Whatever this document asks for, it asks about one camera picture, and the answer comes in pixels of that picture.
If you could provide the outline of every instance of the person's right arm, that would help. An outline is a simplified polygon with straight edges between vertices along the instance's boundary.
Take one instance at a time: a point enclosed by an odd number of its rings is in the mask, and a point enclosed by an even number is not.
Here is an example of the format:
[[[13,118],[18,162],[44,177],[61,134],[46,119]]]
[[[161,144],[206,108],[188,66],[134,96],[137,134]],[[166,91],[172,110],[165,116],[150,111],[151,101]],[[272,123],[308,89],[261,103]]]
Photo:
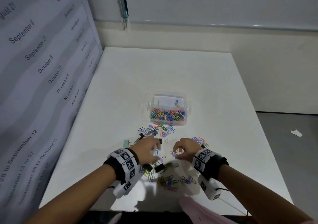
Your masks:
[[[194,155],[202,147],[193,139],[181,138],[176,142],[177,148],[184,150],[184,154],[177,155],[177,159],[184,159],[192,163]],[[248,212],[260,223],[288,223],[300,224],[312,221],[312,218],[296,206],[282,198],[267,187],[247,177],[228,165],[221,165],[218,173],[220,181]]]

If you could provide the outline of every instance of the white paper scrap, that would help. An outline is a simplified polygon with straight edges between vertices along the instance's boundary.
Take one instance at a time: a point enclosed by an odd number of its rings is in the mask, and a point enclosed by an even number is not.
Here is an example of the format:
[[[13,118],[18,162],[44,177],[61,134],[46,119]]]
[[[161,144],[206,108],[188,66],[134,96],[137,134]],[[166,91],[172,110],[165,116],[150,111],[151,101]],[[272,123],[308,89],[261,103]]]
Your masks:
[[[297,135],[298,137],[302,136],[302,134],[298,130],[291,130],[290,132],[294,135]]]

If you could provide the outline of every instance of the hand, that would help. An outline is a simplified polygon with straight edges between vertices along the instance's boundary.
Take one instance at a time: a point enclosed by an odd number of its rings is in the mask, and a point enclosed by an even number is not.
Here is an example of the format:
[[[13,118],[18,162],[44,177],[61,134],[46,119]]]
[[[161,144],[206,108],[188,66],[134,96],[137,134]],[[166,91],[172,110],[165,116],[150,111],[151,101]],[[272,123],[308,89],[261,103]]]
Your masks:
[[[201,149],[203,149],[199,143],[197,143],[194,139],[181,138],[180,141],[176,142],[173,146],[173,152],[175,152],[179,148],[179,152],[184,149],[185,153],[176,155],[176,159],[184,159],[192,163],[194,155]]]
[[[161,149],[159,139],[154,138],[153,135],[151,135],[139,140],[133,146],[130,146],[129,149],[132,149],[136,153],[139,159],[139,164],[143,165],[152,164],[159,160],[159,156],[153,156],[150,153],[155,147],[158,150]]]

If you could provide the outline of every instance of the forearm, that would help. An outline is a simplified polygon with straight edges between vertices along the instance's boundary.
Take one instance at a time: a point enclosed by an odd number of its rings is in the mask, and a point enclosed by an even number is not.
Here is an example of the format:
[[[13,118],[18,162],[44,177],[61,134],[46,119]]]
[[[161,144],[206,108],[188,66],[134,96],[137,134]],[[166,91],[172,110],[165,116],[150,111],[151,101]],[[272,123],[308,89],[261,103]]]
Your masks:
[[[77,223],[115,179],[113,168],[102,165],[40,208],[26,224]]]
[[[260,224],[300,224],[312,220],[280,195],[228,165],[220,167],[218,179]]]

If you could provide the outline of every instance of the poster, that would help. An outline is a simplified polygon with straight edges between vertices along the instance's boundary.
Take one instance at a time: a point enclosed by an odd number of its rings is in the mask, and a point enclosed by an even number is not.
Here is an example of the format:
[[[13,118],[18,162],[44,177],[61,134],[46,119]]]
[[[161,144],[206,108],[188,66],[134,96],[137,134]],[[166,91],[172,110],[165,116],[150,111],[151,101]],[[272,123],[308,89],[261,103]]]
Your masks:
[[[0,0],[0,223],[38,209],[101,53],[87,0]]]

